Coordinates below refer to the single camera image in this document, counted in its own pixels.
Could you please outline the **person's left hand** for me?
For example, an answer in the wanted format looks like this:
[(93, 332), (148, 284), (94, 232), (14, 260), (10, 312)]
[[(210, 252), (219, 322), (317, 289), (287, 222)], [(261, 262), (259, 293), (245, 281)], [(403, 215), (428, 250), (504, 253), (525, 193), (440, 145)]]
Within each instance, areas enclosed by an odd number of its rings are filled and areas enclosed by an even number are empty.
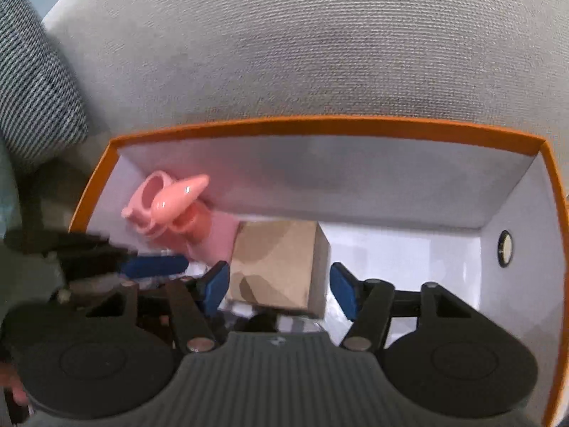
[(0, 386), (12, 392), (12, 396), (17, 405), (28, 405), (28, 397), (23, 389), (19, 376), (15, 368), (9, 363), (0, 363)]

